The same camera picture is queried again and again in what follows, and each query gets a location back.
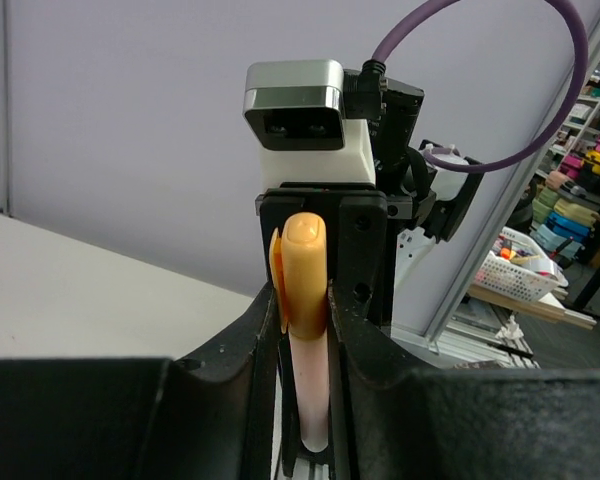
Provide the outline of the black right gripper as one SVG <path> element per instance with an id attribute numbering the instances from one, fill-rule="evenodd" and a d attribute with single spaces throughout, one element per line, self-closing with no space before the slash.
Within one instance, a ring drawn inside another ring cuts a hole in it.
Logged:
<path id="1" fill-rule="evenodd" d="M 326 204 L 329 302 L 341 322 L 367 320 L 382 325 L 382 271 L 389 218 L 412 218 L 410 196 L 385 194 L 368 183 L 284 182 L 255 200 L 262 236 L 267 288 L 273 291 L 269 267 L 274 230 L 302 211 L 305 199 Z"/>

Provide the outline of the orange marker pen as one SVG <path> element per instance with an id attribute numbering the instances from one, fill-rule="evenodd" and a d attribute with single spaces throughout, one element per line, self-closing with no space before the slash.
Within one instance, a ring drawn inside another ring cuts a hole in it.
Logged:
<path id="1" fill-rule="evenodd" d="M 310 452 L 328 446 L 330 402 L 327 332 L 314 340 L 291 335 L 291 359 L 299 415 L 300 438 Z"/>

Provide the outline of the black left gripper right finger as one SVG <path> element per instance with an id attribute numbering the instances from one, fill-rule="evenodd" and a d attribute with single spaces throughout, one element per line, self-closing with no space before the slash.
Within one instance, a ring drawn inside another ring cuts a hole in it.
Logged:
<path id="1" fill-rule="evenodd" d="M 600 479 L 600 369 L 438 369 L 331 286 L 333 479 Z"/>

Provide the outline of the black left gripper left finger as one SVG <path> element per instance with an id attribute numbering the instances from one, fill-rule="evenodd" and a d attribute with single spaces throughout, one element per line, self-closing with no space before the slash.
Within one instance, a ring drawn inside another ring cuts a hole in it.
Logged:
<path id="1" fill-rule="evenodd" d="M 0 359 L 0 479 L 266 479 L 279 342 L 264 286 L 169 358 Z"/>

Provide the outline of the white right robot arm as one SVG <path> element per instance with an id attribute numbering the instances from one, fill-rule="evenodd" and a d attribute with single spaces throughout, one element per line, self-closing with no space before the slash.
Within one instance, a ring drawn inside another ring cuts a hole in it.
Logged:
<path id="1" fill-rule="evenodd" d="M 420 229 L 427 246 L 449 241 L 464 219 L 482 176 L 464 168 L 475 160 L 453 149 L 433 145 L 432 155 L 446 156 L 459 167 L 448 171 L 429 163 L 422 150 L 409 145 L 424 100 L 423 90 L 390 80 L 383 100 L 386 110 L 362 125 L 348 121 L 340 150 L 274 151 L 260 153 L 264 192 L 256 202 L 263 244 L 299 212 L 320 215 L 333 232 L 328 238 L 328 272 L 339 265 L 338 208 L 344 198 L 386 197 L 387 220 L 383 252 L 376 255 L 375 284 L 369 298 L 369 318 L 388 327 L 393 316 L 394 290 L 423 256 L 401 234 Z"/>

